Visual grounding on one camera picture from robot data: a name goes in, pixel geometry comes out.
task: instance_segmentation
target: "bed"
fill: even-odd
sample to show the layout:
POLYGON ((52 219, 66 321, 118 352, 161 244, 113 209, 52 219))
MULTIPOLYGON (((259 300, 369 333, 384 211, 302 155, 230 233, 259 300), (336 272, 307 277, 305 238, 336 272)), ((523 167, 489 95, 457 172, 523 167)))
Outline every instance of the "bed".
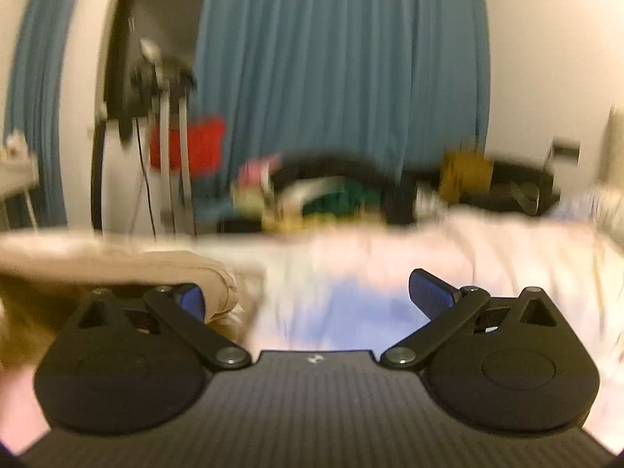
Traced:
MULTIPOLYGON (((263 349, 371 349, 379 356, 428 322, 408 293, 415 268, 454 286, 475 284, 492 296, 543 287, 600 371, 586 429, 614 452, 624 447, 624 253, 592 223, 459 207, 414 228, 214 235, 157 248, 192 250, 233 268, 263 271, 254 291, 261 296, 258 311, 242 341, 254 356, 263 349)), ((32 400, 32 391, 23 392, 32 400)))

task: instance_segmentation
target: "cord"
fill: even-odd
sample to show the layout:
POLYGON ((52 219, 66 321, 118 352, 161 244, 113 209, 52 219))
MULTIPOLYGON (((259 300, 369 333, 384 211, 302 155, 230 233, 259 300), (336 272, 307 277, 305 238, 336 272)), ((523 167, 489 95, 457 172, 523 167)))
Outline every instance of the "cord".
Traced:
POLYGON ((156 239, 156 227, 154 225, 154 214, 152 213, 152 196, 150 194, 150 182, 147 179, 147 171, 145 170, 145 162, 143 161, 143 151, 141 150, 141 132, 138 129, 138 118, 135 118, 136 123, 136 143, 138 145, 138 159, 141 162, 141 172, 143 173, 143 179, 145 180, 145 188, 147 190, 147 207, 150 211, 150 223, 152 224, 152 234, 154 235, 154 240, 156 239))

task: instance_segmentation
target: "curtain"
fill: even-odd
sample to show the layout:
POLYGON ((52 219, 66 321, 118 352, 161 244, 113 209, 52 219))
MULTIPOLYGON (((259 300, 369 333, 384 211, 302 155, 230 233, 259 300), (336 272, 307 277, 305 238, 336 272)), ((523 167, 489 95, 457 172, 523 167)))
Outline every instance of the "curtain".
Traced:
POLYGON ((225 117, 196 197, 274 152, 345 151, 399 176, 488 124, 484 0, 205 0, 194 118, 225 117))
MULTIPOLYGON (((76 0, 29 0, 22 21, 4 115, 4 134, 18 128, 39 157, 41 187, 32 192, 38 222, 65 225, 59 162, 59 92, 76 0)), ((29 226, 23 202, 10 206, 13 226, 29 226)))

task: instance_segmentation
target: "red bag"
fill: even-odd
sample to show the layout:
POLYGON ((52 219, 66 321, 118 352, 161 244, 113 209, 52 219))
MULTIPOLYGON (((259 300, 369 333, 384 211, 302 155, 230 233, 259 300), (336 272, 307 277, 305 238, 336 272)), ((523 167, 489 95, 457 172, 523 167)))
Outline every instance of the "red bag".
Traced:
MULTIPOLYGON (((215 172, 221 166, 221 141, 225 133, 225 120, 221 116, 210 117, 188 127, 188 168, 192 178, 215 172)), ((150 142, 150 163, 160 170, 160 131, 154 128, 150 142)), ((180 130, 169 132, 169 167, 180 170, 180 130)))

